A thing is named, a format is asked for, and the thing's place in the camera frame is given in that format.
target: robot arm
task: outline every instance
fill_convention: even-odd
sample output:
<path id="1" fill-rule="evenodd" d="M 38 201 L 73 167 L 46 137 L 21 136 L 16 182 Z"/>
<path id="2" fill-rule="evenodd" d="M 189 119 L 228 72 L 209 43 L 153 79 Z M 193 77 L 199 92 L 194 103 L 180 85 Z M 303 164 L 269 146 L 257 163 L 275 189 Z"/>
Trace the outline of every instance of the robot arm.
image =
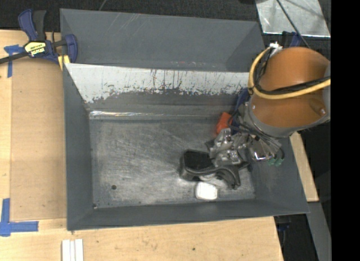
<path id="1" fill-rule="evenodd" d="M 236 189 L 251 162 L 280 165 L 279 138 L 330 120 L 330 62 L 308 48 L 270 46 L 254 60 L 239 100 L 208 152 L 185 152 L 184 179 L 220 178 Z"/>

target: wooden board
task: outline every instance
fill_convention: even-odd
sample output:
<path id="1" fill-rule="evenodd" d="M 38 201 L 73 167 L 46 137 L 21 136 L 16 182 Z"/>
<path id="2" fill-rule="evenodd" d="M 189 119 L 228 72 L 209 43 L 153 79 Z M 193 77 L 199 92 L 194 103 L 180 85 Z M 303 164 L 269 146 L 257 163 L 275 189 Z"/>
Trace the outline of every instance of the wooden board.
<path id="1" fill-rule="evenodd" d="M 38 233 L 0 239 L 4 261 L 60 261 L 61 241 L 83 239 L 85 261 L 283 260 L 274 219 L 68 232 L 65 220 L 43 220 Z"/>
<path id="2" fill-rule="evenodd" d="M 12 34 L 0 34 L 0 58 L 6 57 L 3 49 L 12 44 Z M 10 144 L 11 144 L 11 82 L 7 77 L 7 63 L 0 65 L 0 198 L 10 195 Z"/>
<path id="3" fill-rule="evenodd" d="M 304 143 L 299 133 L 295 132 L 290 136 L 290 142 L 294 151 L 296 163 L 298 165 L 301 182 L 308 202 L 318 202 L 319 195 L 314 183 L 308 157 L 306 155 Z"/>
<path id="4" fill-rule="evenodd" d="M 56 33 L 55 38 L 59 39 L 60 34 Z M 1 48 L 14 44 L 22 46 L 27 41 L 22 31 L 1 30 Z M 6 68 L 7 64 L 2 65 L 2 72 Z M 11 101 L 12 107 L 10 218 L 21 221 L 66 217 L 64 98 L 60 67 L 46 60 L 24 57 L 13 62 L 13 77 L 9 81 L 12 92 L 9 86 L 1 87 L 1 91 L 4 98 L 7 96 L 8 103 L 4 104 L 9 106 Z M 9 113 L 4 116 L 8 124 Z M 2 131 L 3 134 L 8 141 L 9 130 Z M 9 149 L 10 143 L 5 142 L 1 147 Z M 8 167 L 5 167 L 1 175 L 8 174 Z"/>

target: green connector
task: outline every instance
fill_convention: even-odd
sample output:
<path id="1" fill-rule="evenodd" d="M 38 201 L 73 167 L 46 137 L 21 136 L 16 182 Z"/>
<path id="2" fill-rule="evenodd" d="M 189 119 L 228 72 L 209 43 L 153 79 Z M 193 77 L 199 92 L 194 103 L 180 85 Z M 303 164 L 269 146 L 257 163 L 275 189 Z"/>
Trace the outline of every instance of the green connector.
<path id="1" fill-rule="evenodd" d="M 282 159 L 282 158 L 277 159 L 277 160 L 275 161 L 275 166 L 276 166 L 276 167 L 279 167 L 279 166 L 282 164 L 283 160 L 284 160 L 284 159 Z"/>

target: scratched metal surface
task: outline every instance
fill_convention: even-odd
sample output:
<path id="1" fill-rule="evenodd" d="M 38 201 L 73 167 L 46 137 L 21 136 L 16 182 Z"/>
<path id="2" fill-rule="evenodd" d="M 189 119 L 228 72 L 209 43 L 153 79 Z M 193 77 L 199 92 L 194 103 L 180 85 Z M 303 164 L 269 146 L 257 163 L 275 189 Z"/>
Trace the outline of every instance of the scratched metal surface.
<path id="1" fill-rule="evenodd" d="M 203 202 L 197 182 L 179 177 L 179 160 L 189 148 L 206 150 L 217 118 L 94 120 L 90 122 L 93 197 L 99 208 Z M 237 190 L 221 188 L 218 201 L 255 197 L 250 172 L 240 171 Z"/>

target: orange object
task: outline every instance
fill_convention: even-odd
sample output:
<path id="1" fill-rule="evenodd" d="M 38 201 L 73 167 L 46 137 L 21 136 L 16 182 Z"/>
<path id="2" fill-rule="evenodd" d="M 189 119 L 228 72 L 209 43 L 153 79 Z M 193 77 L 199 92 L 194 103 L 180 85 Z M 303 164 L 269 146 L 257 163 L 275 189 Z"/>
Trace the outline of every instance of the orange object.
<path id="1" fill-rule="evenodd" d="M 231 115 L 229 113 L 223 112 L 220 116 L 218 124 L 216 124 L 216 134 L 219 134 L 220 131 L 224 128 L 228 128 L 227 121 L 230 119 Z"/>

